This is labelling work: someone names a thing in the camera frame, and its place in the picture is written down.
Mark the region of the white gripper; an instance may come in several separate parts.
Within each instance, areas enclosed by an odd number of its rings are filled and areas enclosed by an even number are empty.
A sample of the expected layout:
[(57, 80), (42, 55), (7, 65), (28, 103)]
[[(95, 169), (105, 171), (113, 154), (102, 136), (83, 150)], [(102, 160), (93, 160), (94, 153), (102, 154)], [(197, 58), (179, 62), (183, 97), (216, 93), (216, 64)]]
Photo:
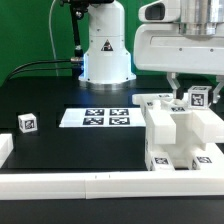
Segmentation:
[(135, 34), (133, 55), (139, 70), (168, 72), (175, 99), (183, 98), (177, 73), (218, 75), (213, 90), (213, 103), (218, 103), (224, 87), (224, 24), (213, 36), (181, 35), (175, 23), (143, 24)]

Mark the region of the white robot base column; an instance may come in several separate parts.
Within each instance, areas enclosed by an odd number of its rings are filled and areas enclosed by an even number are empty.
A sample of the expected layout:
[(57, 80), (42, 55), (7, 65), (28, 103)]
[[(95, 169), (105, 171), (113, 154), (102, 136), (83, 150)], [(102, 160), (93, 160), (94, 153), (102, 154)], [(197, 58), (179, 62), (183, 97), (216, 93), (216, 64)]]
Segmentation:
[(92, 4), (89, 13), (89, 48), (84, 54), (83, 87), (117, 90), (136, 79), (131, 54), (125, 47), (125, 11), (121, 3)]

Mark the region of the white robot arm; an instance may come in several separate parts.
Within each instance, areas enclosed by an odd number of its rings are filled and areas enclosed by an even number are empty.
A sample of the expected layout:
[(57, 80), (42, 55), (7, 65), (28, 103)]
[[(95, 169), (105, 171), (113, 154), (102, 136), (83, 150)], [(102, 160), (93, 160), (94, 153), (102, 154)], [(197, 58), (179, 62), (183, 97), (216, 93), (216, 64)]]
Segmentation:
[(224, 0), (156, 0), (138, 18), (135, 66), (165, 72), (174, 90), (178, 73), (214, 75), (217, 102), (224, 88)]

